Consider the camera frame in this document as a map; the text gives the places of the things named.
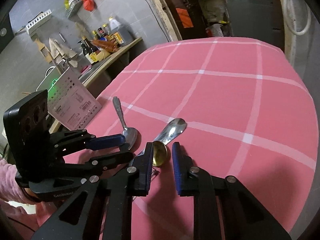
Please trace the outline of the pink sleeved forearm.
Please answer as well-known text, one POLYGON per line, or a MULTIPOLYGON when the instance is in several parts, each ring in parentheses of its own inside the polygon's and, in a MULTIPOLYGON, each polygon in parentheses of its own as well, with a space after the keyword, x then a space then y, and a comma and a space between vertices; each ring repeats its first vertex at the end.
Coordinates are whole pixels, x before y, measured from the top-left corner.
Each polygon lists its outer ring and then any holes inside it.
POLYGON ((14 207, 10 202, 36 205, 40 203, 29 189, 18 186, 16 182, 17 168, 1 159, 1 212, 8 218, 9 224, 23 239, 31 239, 39 228, 37 216, 28 214, 22 207, 14 207))

